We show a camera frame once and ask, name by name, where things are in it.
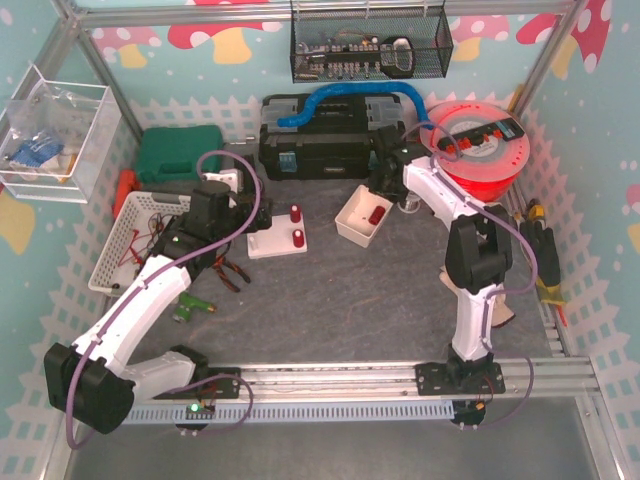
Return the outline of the white peg base plate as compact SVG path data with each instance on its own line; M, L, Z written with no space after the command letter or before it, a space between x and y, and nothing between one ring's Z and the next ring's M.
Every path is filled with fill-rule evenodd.
M289 214L273 216L272 220L270 229L247 235L247 253L250 259L257 260L307 252L308 241L304 217L297 224L290 221ZM292 233L296 229L304 232L305 246L303 248L295 248L293 245Z

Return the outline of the large red spring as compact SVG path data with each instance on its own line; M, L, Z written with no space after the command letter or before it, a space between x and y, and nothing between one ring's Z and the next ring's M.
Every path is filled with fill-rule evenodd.
M302 220L302 212L298 205L293 204L289 211L290 221L294 224L300 223Z

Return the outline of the white parts tray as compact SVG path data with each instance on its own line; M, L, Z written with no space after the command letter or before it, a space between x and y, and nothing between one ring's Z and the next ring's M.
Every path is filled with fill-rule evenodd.
M382 221L374 226L368 222L368 218L378 205L385 207L386 213ZM368 248L392 207L392 202L372 194L366 185L359 185L334 219L337 233L360 247Z

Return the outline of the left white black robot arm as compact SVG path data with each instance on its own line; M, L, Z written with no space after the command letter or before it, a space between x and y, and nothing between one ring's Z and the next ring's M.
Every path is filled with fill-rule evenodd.
M218 251L244 233L272 225L273 202L206 182L188 211L169 220L138 276L113 306L71 345L53 344L44 357L49 402L65 414L73 448L74 424L101 434L118 428L135 403L191 392L197 398L240 382L238 370L214 370L205 355L177 345L138 364L130 358L160 315L212 267Z

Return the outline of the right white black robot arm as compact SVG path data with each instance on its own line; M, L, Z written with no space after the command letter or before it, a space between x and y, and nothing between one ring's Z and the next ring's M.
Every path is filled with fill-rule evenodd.
M369 190L393 203L413 193L447 228L444 267L458 302L451 349L462 362L484 359L491 348L494 299L489 294L503 284L513 264L506 210L470 197L434 153L407 143L398 128L382 127L369 138L376 157Z

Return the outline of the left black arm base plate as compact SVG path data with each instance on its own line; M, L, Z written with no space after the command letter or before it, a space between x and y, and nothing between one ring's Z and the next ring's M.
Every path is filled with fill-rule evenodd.
M214 377L214 380L196 386L195 388L174 392L162 393L154 397L154 400L218 400L238 399L240 395L240 383L237 377L242 376L239 367L209 367L207 373L196 372L191 383Z

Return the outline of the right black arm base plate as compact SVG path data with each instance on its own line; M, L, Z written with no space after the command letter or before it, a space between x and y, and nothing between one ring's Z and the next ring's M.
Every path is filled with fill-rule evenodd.
M428 362L414 366L420 396L504 394L501 366L491 363L480 367L454 366Z

